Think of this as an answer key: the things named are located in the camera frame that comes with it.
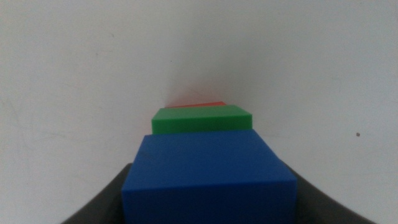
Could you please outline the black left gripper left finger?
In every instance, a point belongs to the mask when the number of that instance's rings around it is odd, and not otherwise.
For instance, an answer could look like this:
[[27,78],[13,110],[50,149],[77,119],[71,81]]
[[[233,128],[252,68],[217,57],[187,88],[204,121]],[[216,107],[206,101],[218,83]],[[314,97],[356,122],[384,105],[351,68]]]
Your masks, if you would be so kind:
[[127,164],[100,193],[62,224],[125,223],[121,189],[131,165]]

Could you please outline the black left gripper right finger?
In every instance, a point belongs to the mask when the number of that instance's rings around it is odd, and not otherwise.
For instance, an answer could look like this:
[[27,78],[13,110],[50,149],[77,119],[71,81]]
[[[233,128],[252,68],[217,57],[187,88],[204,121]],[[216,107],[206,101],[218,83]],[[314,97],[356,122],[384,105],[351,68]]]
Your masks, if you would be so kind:
[[297,178],[295,223],[300,224],[375,224],[323,193],[304,179],[287,163],[284,165]]

